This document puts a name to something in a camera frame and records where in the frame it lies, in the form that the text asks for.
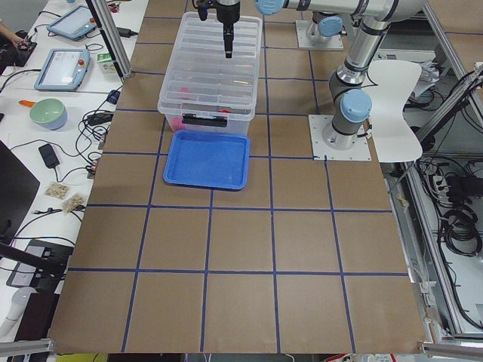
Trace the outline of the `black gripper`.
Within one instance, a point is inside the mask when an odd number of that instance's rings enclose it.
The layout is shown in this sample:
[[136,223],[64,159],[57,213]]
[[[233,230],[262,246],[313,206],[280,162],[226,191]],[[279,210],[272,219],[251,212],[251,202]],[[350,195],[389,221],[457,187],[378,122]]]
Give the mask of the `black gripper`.
[[217,20],[223,24],[223,45],[226,58],[232,58],[234,26],[240,18],[239,0],[215,0]]

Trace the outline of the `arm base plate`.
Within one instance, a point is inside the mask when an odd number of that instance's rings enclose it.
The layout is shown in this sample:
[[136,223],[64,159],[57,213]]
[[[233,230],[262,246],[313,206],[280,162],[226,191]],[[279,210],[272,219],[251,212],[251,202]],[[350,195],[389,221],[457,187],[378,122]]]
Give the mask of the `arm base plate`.
[[325,37],[312,20],[296,21],[298,48],[314,51],[342,51],[343,41],[339,34]]
[[332,127],[332,115],[309,115],[312,153],[321,161],[370,161],[371,153],[361,126],[356,134],[344,136]]

